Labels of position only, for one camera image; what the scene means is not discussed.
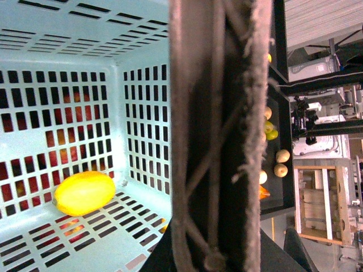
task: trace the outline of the light blue plastic crate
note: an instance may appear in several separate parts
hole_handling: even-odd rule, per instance
[[[1,0],[0,13],[0,271],[138,271],[171,217],[167,1]],[[87,169],[117,194],[65,216],[57,184]]]

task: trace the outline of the red apple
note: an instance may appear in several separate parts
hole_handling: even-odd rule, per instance
[[[63,97],[64,99],[64,103],[71,103],[71,97],[70,95],[66,95]],[[85,101],[90,101],[90,97],[87,94],[84,94],[84,99]],[[81,96],[79,94],[79,92],[74,93],[74,102],[78,103],[81,102]],[[94,119],[100,119],[100,113],[99,113],[99,107],[94,106],[95,109],[95,116]],[[75,120],[76,122],[82,122],[84,119],[86,121],[92,120],[92,111],[91,111],[91,106],[87,105],[85,106],[85,112],[86,112],[86,116],[85,118],[83,118],[82,116],[82,107],[77,106],[74,107],[73,109],[71,107],[67,107],[65,108],[65,113],[66,113],[66,122],[67,124],[73,123],[73,116],[72,116],[72,110],[75,111]],[[62,116],[61,116],[61,112],[60,110],[55,111],[54,112],[56,115],[56,119],[59,123],[62,122]],[[87,125],[87,130],[92,129],[92,125]]]
[[[46,133],[47,136],[47,144],[48,147],[53,147],[54,146],[54,137],[53,137],[53,132],[52,131],[47,131]],[[65,136],[62,130],[58,130],[57,131],[57,136],[58,136],[58,144],[60,146],[64,145],[66,143],[65,140]],[[70,143],[75,142],[75,136],[74,136],[74,132],[73,130],[68,130],[68,140]],[[61,154],[61,164],[66,164],[68,163],[68,156],[67,156],[67,149],[63,148],[60,149],[60,154]],[[71,155],[71,160],[73,162],[78,160],[78,154],[77,154],[77,148],[71,147],[68,149],[68,152],[70,152]],[[81,155],[79,158],[82,157],[82,155],[85,153],[85,146],[82,145],[81,146]],[[51,151],[49,152],[49,159],[50,159],[50,165],[51,166],[57,166],[58,162],[57,162],[57,151]]]

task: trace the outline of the apple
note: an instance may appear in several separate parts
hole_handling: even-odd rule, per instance
[[[84,99],[85,99],[85,101],[90,101],[89,95],[84,94]],[[64,100],[64,103],[71,103],[70,95],[64,96],[63,100]],[[81,102],[81,96],[80,96],[79,92],[74,93],[74,102],[75,103]],[[97,107],[97,105],[95,105],[94,109],[95,109],[94,119],[100,119],[99,107]],[[75,120],[76,120],[76,122],[82,122],[83,121],[82,107],[80,107],[80,106],[77,106],[77,107],[74,107],[74,108],[67,107],[67,108],[65,108],[67,124],[70,124],[70,123],[74,122],[73,116],[72,116],[72,110],[75,111]],[[85,120],[86,121],[92,120],[92,111],[91,111],[91,106],[90,105],[85,106],[85,112],[86,112]],[[56,111],[54,111],[54,113],[55,113],[57,121],[59,123],[62,123],[62,115],[61,115],[60,110],[59,111],[56,110]],[[92,129],[92,125],[87,125],[87,130],[90,130],[90,129]]]
[[[274,173],[278,177],[285,177],[288,174],[288,168],[282,163],[277,164],[274,169]]]
[[[48,147],[53,147],[54,146],[53,132],[52,131],[47,131],[45,133],[45,135],[47,137]],[[65,136],[64,136],[64,133],[62,132],[62,130],[57,131],[57,136],[58,136],[58,144],[60,146],[64,145],[66,143],[66,140],[65,140]],[[74,132],[72,130],[68,130],[68,140],[69,140],[70,143],[75,142],[75,136],[74,136]],[[75,146],[73,146],[73,147],[69,148],[68,151],[70,152],[71,160],[73,162],[77,161],[78,160],[77,148]],[[82,155],[85,153],[85,151],[86,151],[85,145],[81,145],[81,155],[80,155],[79,158],[82,157]],[[60,149],[60,154],[61,154],[61,164],[68,163],[67,149],[65,149],[65,148]],[[57,151],[49,152],[49,159],[50,159],[50,165],[51,166],[57,166],[58,165]]]
[[[265,107],[264,115],[265,115],[266,120],[269,120],[271,118],[272,110],[270,107]]]
[[[286,163],[290,159],[290,152],[286,149],[281,149],[276,153],[277,163]]]
[[[260,185],[267,181],[267,173],[263,170],[260,171]]]

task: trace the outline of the rectangular ventilation slot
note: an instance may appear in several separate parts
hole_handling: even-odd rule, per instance
[[[78,41],[90,41],[91,43],[99,43],[100,41],[96,41],[96,40],[89,40],[89,39],[78,39]]]
[[[24,247],[26,247],[26,246],[27,246],[27,244],[26,244],[26,243],[18,244],[18,245],[16,245],[16,246],[12,247],[12,248],[9,248],[9,249],[4,250],[3,252],[1,252],[1,253],[0,253],[0,256],[1,256],[1,257],[4,257],[4,256],[6,256],[6,255],[8,255],[8,254],[10,254],[10,253],[12,253],[12,252],[15,252],[15,251],[19,250],[20,248],[24,248]]]
[[[119,214],[119,215],[114,216],[113,218],[114,218],[114,220],[119,220],[119,219],[121,219],[122,217],[125,217],[128,214],[130,214],[130,212],[129,211],[125,211],[122,214]]]
[[[37,241],[39,241],[40,239],[43,239],[43,238],[45,238],[45,237],[47,237],[47,236],[49,236],[49,235],[51,235],[51,234],[53,234],[53,233],[56,233],[55,232],[55,230],[50,230],[50,231],[47,231],[46,233],[43,233],[43,234],[41,234],[41,235],[39,235],[39,236],[37,236],[37,237],[35,237],[35,238],[33,238],[33,241],[34,242],[37,242]]]
[[[57,262],[62,261],[64,258],[66,258],[68,256],[70,256],[69,252],[65,252],[65,253],[57,256],[56,258],[46,262],[45,265],[46,265],[46,267],[50,267],[52,265],[55,265]]]
[[[55,246],[54,248],[48,249],[46,252],[43,252],[40,256],[42,258],[45,258],[49,255],[52,255],[53,253],[56,253],[57,251],[61,250],[62,248],[64,248],[65,246],[63,244],[60,244],[58,246]]]
[[[140,254],[135,259],[133,259],[132,261],[130,261],[129,263],[127,263],[126,264],[126,267],[127,267],[128,270],[132,270],[137,265],[139,265],[142,261],[144,261],[146,259],[147,259],[147,257],[144,254]]]
[[[144,228],[142,230],[140,230],[139,232],[136,232],[132,237],[134,237],[135,239],[140,238],[142,235],[145,235],[146,233],[148,233],[150,230],[148,228]]]
[[[124,208],[124,207],[119,206],[119,207],[117,207],[117,208],[115,208],[115,209],[113,209],[113,210],[109,211],[108,213],[109,213],[109,214],[114,214],[114,213],[116,213],[116,212],[118,212],[118,211],[121,211],[123,208]]]
[[[134,221],[135,219],[136,219],[136,217],[135,217],[135,216],[131,216],[130,218],[128,218],[128,219],[126,219],[126,220],[122,221],[122,222],[120,223],[120,225],[121,225],[121,226],[127,225],[127,224],[131,223],[132,221]]]
[[[54,37],[54,38],[61,38],[61,39],[71,39],[71,37],[65,37],[65,36],[57,36],[57,35],[50,35],[50,34],[44,34],[45,37]]]
[[[46,241],[46,242],[44,242],[44,243],[42,243],[42,244],[40,244],[40,245],[37,245],[36,246],[36,248],[37,249],[42,249],[42,248],[45,248],[45,247],[47,247],[48,245],[50,245],[50,244],[53,244],[53,243],[55,243],[56,241],[59,241],[59,237],[58,236],[56,236],[56,237],[54,237],[54,238],[52,238],[52,239],[50,239],[50,240],[48,240],[48,241]]]
[[[10,270],[6,270],[6,272],[18,272],[18,271],[21,271],[24,268],[28,267],[29,265],[34,264],[34,263],[35,263],[34,259],[30,259],[30,260],[28,260],[28,261],[26,261],[24,263],[21,263],[20,265],[18,265],[16,267],[12,268],[12,269],[10,269]]]
[[[30,1],[25,1],[25,0],[19,0],[20,4],[24,4],[24,5],[30,5],[30,6],[33,6],[33,7],[40,7],[42,9],[47,9],[47,10],[60,10],[59,7],[53,7],[53,6],[48,6],[48,5],[42,5],[42,4],[39,4],[39,3],[34,3],[34,2],[30,2]]]
[[[35,228],[35,229],[29,231],[29,234],[31,235],[31,234],[37,233],[37,232],[39,232],[41,230],[44,230],[44,229],[46,229],[48,227],[50,227],[50,224],[45,224],[45,225],[43,225],[43,226],[41,226],[39,228]]]
[[[153,240],[155,240],[158,236],[156,234],[151,234],[148,238],[142,240],[140,242],[140,244],[144,247],[145,245],[147,245],[148,243],[152,242]]]
[[[106,216],[104,216],[104,215],[97,216],[96,218],[91,219],[90,221],[88,221],[88,224],[92,225],[92,224],[96,223],[97,221],[100,221],[101,219],[103,219],[105,217]]]
[[[155,20],[150,20],[150,21],[147,21],[148,23],[152,23],[152,24],[159,24],[160,26],[166,26],[168,25],[167,23],[164,23],[164,22],[160,22],[160,21],[155,21]]]
[[[142,17],[138,17],[138,16],[135,16],[135,15],[131,15],[131,14],[126,14],[126,13],[119,13],[117,16],[120,16],[120,17],[125,17],[125,18],[128,18],[128,19],[134,19],[134,20],[141,20],[143,19]]]
[[[88,245],[90,245],[90,244],[92,244],[94,242],[96,242],[96,240],[94,238],[91,238],[91,239],[89,239],[89,240],[87,240],[87,241],[85,241],[85,242],[83,242],[83,243],[75,246],[74,247],[74,250],[75,251],[80,251],[81,249],[85,248],[86,246],[88,246]]]
[[[103,223],[101,223],[101,224],[97,225],[96,227],[93,227],[93,230],[94,230],[94,231],[98,231],[98,230],[100,230],[101,228],[103,228],[103,227],[105,227],[105,226],[107,226],[107,225],[109,225],[109,224],[111,224],[111,221],[110,221],[110,220],[107,220],[107,221],[105,221],[105,222],[103,222]]]
[[[106,206],[104,206],[103,208],[106,210],[106,209],[108,209],[108,208],[111,208],[111,207],[113,207],[114,205],[117,205],[118,203],[116,202],[116,201],[114,201],[114,202],[111,202],[110,204],[107,204]]]
[[[78,15],[78,16],[87,17],[87,18],[96,19],[96,20],[101,18],[100,16],[85,14],[85,13],[77,12],[77,11],[70,11],[69,14]]]
[[[88,5],[88,4],[84,4],[84,3],[79,3],[77,6],[78,7],[83,7],[85,9],[89,9],[89,10],[100,11],[100,12],[103,12],[103,13],[110,12],[110,10],[108,10],[106,8],[96,7],[96,6],[92,6],[92,5]]]
[[[127,232],[132,232],[134,230],[136,230],[139,226],[142,226],[141,222],[137,222],[136,224],[132,225],[131,227],[128,227],[126,229]]]
[[[157,28],[155,28],[155,27],[148,27],[146,25],[139,25],[138,27],[144,28],[144,29],[149,29],[149,30],[157,30]]]
[[[110,19],[107,20],[110,23],[116,23],[116,24],[124,24],[126,26],[132,25],[132,23],[128,23],[128,22],[123,22],[123,21],[119,21],[119,20],[114,20],[114,19]]]
[[[8,41],[11,43],[17,43],[17,44],[27,44],[27,41],[13,41],[13,40],[6,40],[6,39],[0,39],[0,41]]]
[[[100,238],[103,238],[103,237],[109,235],[110,233],[114,232],[115,230],[117,230],[117,228],[115,226],[113,226],[112,228],[109,228],[108,230],[101,232],[100,234],[98,234],[98,236],[100,236]]]
[[[8,260],[5,260],[2,263],[6,266],[6,265],[9,265],[9,264],[11,264],[13,262],[16,262],[17,260],[19,260],[21,258],[24,258],[25,256],[28,256],[28,255],[30,255],[30,250],[24,251],[21,254],[18,254],[16,256],[13,256],[12,258],[10,258]]]
[[[87,218],[89,218],[89,217],[91,217],[91,216],[93,216],[95,214],[98,214],[99,212],[100,212],[99,210],[93,211],[93,212],[91,212],[89,214],[84,215],[83,218],[87,219]]]
[[[19,30],[13,30],[13,29],[5,29],[5,28],[3,28],[2,31],[35,35],[34,32],[26,32],[26,31],[19,31]]]
[[[0,37],[12,37],[12,38],[19,38],[19,39],[31,39],[31,37],[21,37],[21,36],[4,35],[4,34],[0,34]]]
[[[168,38],[168,36],[165,35],[160,35],[160,34],[154,34],[154,37],[161,37],[161,38]]]

